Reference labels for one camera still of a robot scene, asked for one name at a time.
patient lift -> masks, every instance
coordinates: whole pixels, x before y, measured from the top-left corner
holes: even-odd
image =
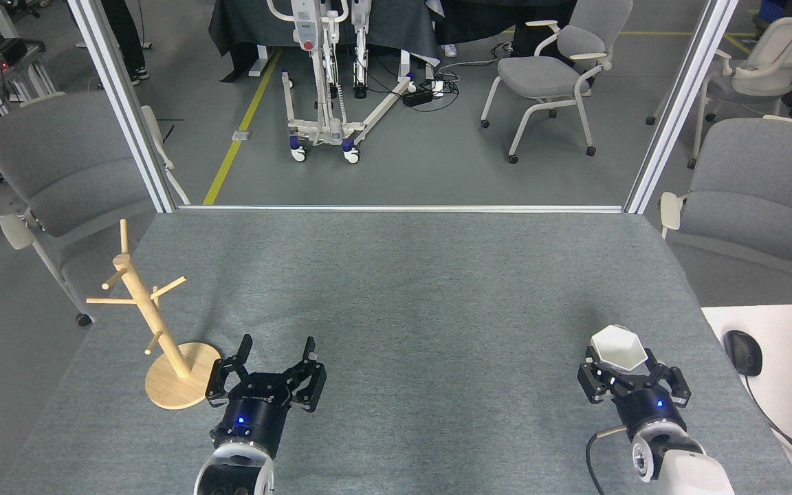
[[[350,163],[359,161],[358,144],[366,137],[371,128],[386,113],[405,91],[414,91],[411,73],[398,79],[396,88],[362,122],[349,122],[344,109],[344,92],[338,80],[338,60],[336,47],[340,38],[339,24],[350,15],[348,0],[340,0],[342,13],[331,10],[329,0],[290,0],[292,14],[286,15],[274,7],[273,0],[267,0],[267,8],[277,19],[295,23],[293,40],[302,50],[308,52],[313,65],[313,77],[317,84],[317,120],[295,119],[292,104],[292,82],[289,72],[282,72],[283,93],[286,97],[286,125],[289,128],[289,149],[296,161],[305,160],[306,149],[300,140],[312,146],[319,144],[340,145],[344,157]],[[371,0],[352,0],[353,16],[351,21],[356,32],[356,64],[354,66],[354,91],[356,98],[362,98],[367,89],[365,84],[368,52],[365,36],[369,30]],[[334,115],[333,101],[337,100],[340,118]]]

computer mouse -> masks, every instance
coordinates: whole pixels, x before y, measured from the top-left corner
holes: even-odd
[[[763,371],[763,351],[752,336],[741,330],[729,330],[723,335],[723,347],[736,372],[757,376]]]

round wooden base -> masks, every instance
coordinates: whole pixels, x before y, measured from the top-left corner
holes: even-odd
[[[161,354],[145,375],[148,398],[157,406],[171,410],[190,407],[204,400],[213,363],[221,357],[216,348],[203,342],[180,344],[179,350],[191,369],[188,378],[176,376],[166,354]]]

wooden mug tree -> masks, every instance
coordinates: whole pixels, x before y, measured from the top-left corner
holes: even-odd
[[[160,345],[164,351],[145,375],[145,393],[148,398],[154,404],[170,410],[198,404],[204,400],[213,363],[221,356],[216,348],[203,342],[176,345],[160,312],[161,296],[185,282],[185,276],[180,276],[160,289],[154,286],[149,291],[130,259],[125,219],[120,222],[120,243],[122,251],[112,260],[117,271],[103,282],[102,287],[111,289],[120,279],[130,292],[130,298],[88,298],[87,302],[136,305],[151,329],[151,342],[145,348],[145,354],[151,354],[155,345]]]

gray tablecloth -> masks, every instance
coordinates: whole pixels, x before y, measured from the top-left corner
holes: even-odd
[[[692,388],[689,432],[738,493],[792,493],[792,469],[723,355],[678,263],[632,215],[180,211],[136,263],[177,341],[280,372],[315,336],[328,382],[292,410],[277,493],[593,493],[585,442],[619,423],[576,382],[591,334],[635,330]],[[44,329],[23,329],[44,331]],[[135,308],[109,307],[2,494],[190,493],[223,410],[144,394]],[[652,493],[622,434],[593,453],[607,493]]]

